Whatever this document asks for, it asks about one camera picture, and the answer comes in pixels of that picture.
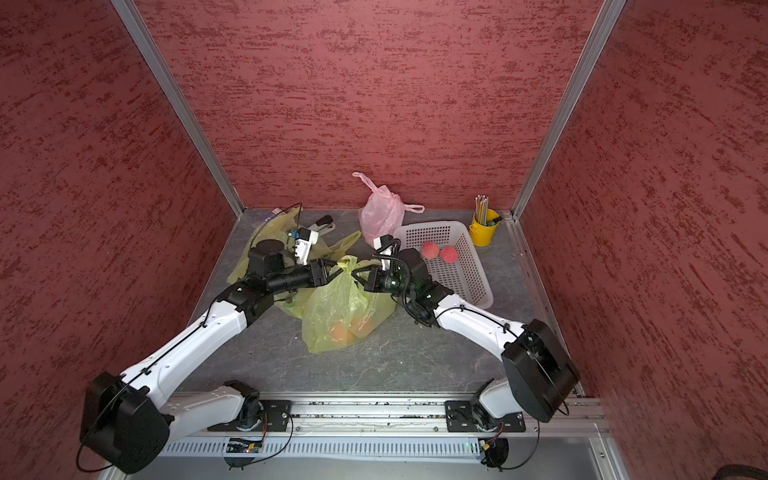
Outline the green avocado plastic bag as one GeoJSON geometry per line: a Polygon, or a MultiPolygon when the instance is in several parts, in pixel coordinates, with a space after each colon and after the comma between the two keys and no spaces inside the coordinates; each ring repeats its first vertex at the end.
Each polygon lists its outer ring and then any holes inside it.
{"type": "Polygon", "coordinates": [[[297,294],[294,314],[301,320],[302,340],[310,353],[344,349],[368,337],[360,339],[354,335],[350,345],[335,344],[330,340],[330,330],[337,322],[344,323],[350,330],[354,320],[370,318],[377,328],[392,316],[396,302],[391,296],[365,291],[350,274],[357,268],[379,264],[378,260],[360,261],[346,255],[338,263],[344,272],[329,285],[303,289],[297,294]]]}

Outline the yellow orange peach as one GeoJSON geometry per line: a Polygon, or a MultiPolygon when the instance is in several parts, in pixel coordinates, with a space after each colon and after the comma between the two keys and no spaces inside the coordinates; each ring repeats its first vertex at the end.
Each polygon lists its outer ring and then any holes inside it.
{"type": "Polygon", "coordinates": [[[376,328],[375,322],[370,318],[354,320],[350,325],[350,331],[357,338],[366,338],[376,328]]]}

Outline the orange red peach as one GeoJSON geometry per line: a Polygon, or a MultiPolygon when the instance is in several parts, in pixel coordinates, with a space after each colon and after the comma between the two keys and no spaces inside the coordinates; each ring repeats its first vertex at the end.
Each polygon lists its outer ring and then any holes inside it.
{"type": "Polygon", "coordinates": [[[344,323],[337,322],[331,327],[330,340],[335,344],[350,345],[354,342],[355,336],[344,323]]]}

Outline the pink plastic bag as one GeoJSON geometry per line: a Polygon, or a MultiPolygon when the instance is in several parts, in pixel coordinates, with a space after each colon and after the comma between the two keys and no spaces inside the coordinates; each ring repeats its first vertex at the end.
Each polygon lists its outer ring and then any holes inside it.
{"type": "Polygon", "coordinates": [[[392,235],[403,224],[406,212],[422,214],[425,211],[424,205],[404,203],[386,185],[376,186],[361,172],[354,172],[352,176],[360,179],[371,191],[366,204],[358,211],[360,230],[370,246],[376,238],[392,235]]]}

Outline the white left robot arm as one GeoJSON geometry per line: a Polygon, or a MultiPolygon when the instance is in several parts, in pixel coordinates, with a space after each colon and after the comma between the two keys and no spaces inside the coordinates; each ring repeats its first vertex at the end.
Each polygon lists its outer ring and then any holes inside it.
{"type": "Polygon", "coordinates": [[[119,375],[104,372],[88,385],[80,446],[109,465],[132,474],[148,466],[167,443],[219,424],[251,432],[266,426],[259,392],[240,381],[170,401],[173,393],[208,357],[254,324],[275,298],[317,288],[339,274],[335,261],[296,257],[287,266],[284,245],[263,240],[248,253],[244,277],[229,285],[192,325],[119,375]]]}

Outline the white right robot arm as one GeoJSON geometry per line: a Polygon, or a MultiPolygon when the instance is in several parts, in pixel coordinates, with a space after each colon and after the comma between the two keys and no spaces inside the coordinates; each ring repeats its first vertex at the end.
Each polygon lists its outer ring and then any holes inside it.
{"type": "Polygon", "coordinates": [[[468,401],[475,429],[499,432],[509,415],[547,423],[556,413],[570,413],[567,397],[580,373],[546,323],[505,319],[469,303],[434,280],[415,249],[379,251],[376,259],[377,264],[352,271],[365,291],[393,297],[415,323],[461,335],[503,364],[505,378],[487,381],[468,401]]]}

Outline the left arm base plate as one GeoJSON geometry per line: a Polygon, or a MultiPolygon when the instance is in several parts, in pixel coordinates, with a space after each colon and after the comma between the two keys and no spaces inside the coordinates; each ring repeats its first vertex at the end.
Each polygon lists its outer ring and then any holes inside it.
{"type": "Polygon", "coordinates": [[[248,405],[257,411],[252,419],[242,423],[241,418],[236,418],[227,423],[219,423],[207,428],[209,432],[235,432],[241,434],[257,434],[264,432],[285,432],[290,423],[292,402],[290,400],[259,400],[248,405]]]}

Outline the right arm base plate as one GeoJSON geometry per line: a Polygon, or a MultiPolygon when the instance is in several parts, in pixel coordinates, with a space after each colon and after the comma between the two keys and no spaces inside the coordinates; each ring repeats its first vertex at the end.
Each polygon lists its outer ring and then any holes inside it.
{"type": "Polygon", "coordinates": [[[527,430],[521,413],[494,417],[476,401],[449,400],[444,403],[447,429],[457,433],[522,433],[527,430]]]}

